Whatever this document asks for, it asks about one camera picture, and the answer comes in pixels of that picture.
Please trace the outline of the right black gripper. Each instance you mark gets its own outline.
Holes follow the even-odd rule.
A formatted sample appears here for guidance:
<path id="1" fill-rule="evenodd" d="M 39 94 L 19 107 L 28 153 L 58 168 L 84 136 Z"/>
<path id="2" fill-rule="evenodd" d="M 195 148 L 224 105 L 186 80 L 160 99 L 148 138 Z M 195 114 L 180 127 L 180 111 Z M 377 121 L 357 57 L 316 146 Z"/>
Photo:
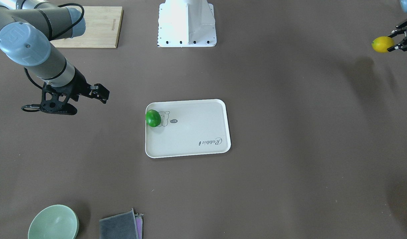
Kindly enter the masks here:
<path id="1" fill-rule="evenodd" d="M 67 85 L 62 87 L 62 95 L 66 97 L 66 102 L 69 100 L 78 102 L 80 96 L 97 99 L 103 104 L 106 104 L 110 91 L 102 84 L 91 86 L 87 83 L 84 75 L 75 68 L 73 79 Z"/>

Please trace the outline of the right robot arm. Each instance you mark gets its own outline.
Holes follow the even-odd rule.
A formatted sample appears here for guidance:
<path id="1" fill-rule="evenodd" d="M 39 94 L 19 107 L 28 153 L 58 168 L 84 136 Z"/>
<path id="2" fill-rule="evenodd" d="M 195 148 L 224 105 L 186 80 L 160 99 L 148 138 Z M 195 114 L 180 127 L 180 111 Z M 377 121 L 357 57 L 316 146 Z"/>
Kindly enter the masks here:
<path id="1" fill-rule="evenodd" d="M 85 9 L 46 0 L 0 0 L 0 50 L 13 62 L 42 80 L 41 103 L 36 110 L 54 112 L 71 106 L 80 96 L 105 104 L 109 91 L 90 85 L 83 74 L 53 45 L 54 40 L 73 39 L 85 33 Z"/>

